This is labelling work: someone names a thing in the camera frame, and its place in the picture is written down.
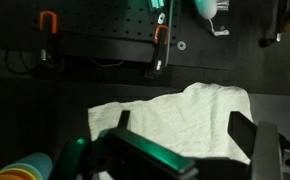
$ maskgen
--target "green light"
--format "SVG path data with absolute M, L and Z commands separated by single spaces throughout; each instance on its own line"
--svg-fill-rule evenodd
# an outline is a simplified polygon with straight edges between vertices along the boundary
M 110 135 L 113 135 L 113 137 L 121 139 L 124 143 L 128 143 L 136 149 L 143 151 L 147 156 L 157 159 L 177 172 L 184 172 L 194 165 L 193 160 L 184 158 L 163 146 L 125 129 L 112 129 Z
M 77 139 L 77 144 L 84 144 L 85 140 L 83 138 Z

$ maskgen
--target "white object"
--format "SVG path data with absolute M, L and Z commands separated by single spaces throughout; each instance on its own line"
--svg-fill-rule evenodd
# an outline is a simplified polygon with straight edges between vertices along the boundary
M 162 61 L 158 61 L 157 66 L 156 66 L 156 70 L 160 70 L 162 66 Z
M 228 36 L 229 35 L 228 30 L 215 31 L 212 19 L 209 19 L 209 23 L 211 24 L 212 33 L 214 34 L 214 36 Z
M 157 20 L 157 23 L 158 24 L 163 24 L 165 21 L 165 14 L 164 13 L 161 13 L 158 17 L 158 20 Z
M 186 43 L 184 41 L 179 41 L 177 43 L 177 48 L 181 51 L 185 50 L 186 49 Z
M 217 5 L 217 11 L 228 11 L 228 6 Z
M 277 33 L 277 35 L 276 35 L 276 41 L 277 42 L 280 42 L 281 39 L 282 39 L 282 34 L 281 33 Z
M 199 14 L 205 19 L 212 19 L 217 13 L 216 0 L 194 0 Z
M 227 133 L 231 111 L 251 119 L 245 90 L 195 83 L 178 94 L 150 101 L 108 103 L 89 109 L 92 140 L 116 127 L 122 110 L 130 110 L 131 131 L 187 157 L 229 157 L 249 163 Z M 110 179 L 107 173 L 101 179 Z

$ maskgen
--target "plastic cup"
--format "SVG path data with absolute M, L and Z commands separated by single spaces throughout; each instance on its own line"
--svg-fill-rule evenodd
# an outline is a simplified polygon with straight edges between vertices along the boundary
M 24 180 L 24 179 L 11 174 L 0 174 L 0 180 Z
M 0 171 L 0 175 L 10 174 L 23 178 L 24 180 L 36 180 L 36 178 L 28 171 L 19 168 L 3 169 Z
M 44 153 L 33 153 L 4 167 L 1 171 L 12 168 L 23 169 L 29 172 L 34 176 L 34 180 L 48 180 L 53 168 L 53 162 Z
M 48 180 L 49 175 L 51 174 L 53 168 L 52 159 L 44 153 L 33 153 L 29 156 L 26 156 L 16 163 L 29 164 L 35 167 L 43 177 L 43 180 Z
M 3 170 L 12 169 L 12 168 L 23 169 L 29 172 L 30 174 L 32 174 L 35 180 L 43 180 L 41 173 L 32 165 L 24 164 L 24 163 L 14 163 L 14 164 L 6 166 Z

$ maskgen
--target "orange clamp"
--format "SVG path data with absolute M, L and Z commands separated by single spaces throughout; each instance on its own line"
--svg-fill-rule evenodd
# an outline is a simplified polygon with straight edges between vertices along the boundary
M 44 26 L 44 16 L 49 14 L 52 16 L 53 24 L 52 24 L 52 34 L 57 34 L 57 15 L 52 11 L 43 11 L 39 14 L 39 29 L 43 31 Z
M 154 44 L 157 45 L 158 44 L 158 33 L 159 33 L 159 30 L 163 28 L 163 29 L 166 29 L 168 30 L 168 27 L 165 26 L 165 25 L 157 25 L 156 27 L 156 31 L 155 31 L 155 38 L 154 38 Z M 167 45 L 167 34 L 166 34 L 166 38 L 165 38 L 165 45 Z

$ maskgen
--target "black panel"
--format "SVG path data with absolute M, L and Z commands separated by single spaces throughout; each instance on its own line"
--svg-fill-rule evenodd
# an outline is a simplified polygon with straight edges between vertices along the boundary
M 179 29 L 179 35 L 172 36 L 172 40 L 184 41 L 187 47 L 184 51 L 180 51 L 177 49 L 176 44 L 172 45 L 169 63 L 171 65 L 214 69 L 233 68 L 237 60 L 239 43 L 237 29 L 240 28 L 240 30 L 244 31 L 244 28 L 238 25 L 241 21 L 245 21 L 243 17 L 253 17 L 244 8 L 246 6 L 242 7 L 246 1 L 249 0 L 231 0 L 231 12 L 226 15 L 218 13 L 214 19 L 216 29 L 219 29 L 222 25 L 230 29 L 231 36 L 229 37 L 214 37 L 210 33 L 208 21 L 202 20 L 198 16 L 192 0 L 178 2 L 178 4 L 182 4 L 182 11 L 181 13 L 174 13 L 173 17 L 180 18 L 180 22 L 177 22 L 176 26 L 172 27 L 172 33 L 174 29 Z M 0 0 L 0 49 L 8 48 L 10 50 L 40 53 L 40 41 L 42 38 L 38 29 L 33 28 L 31 23 L 33 23 L 33 14 L 36 13 L 37 17 L 38 12 L 43 9 L 38 8 L 35 10 L 34 7 L 34 12 L 32 2 L 28 0 Z M 59 31 L 58 44 L 60 53 L 64 55 L 137 62 L 150 62 L 154 52 L 153 45 L 144 41 L 104 38 L 103 36 L 91 36 L 67 31 Z
M 181 4 L 174 5 L 172 42 L 177 42 Z M 160 11 L 168 17 L 169 5 Z M 41 11 L 57 14 L 60 31 L 107 38 L 153 42 L 160 12 L 151 12 L 148 0 L 33 0 L 32 25 L 38 27 Z

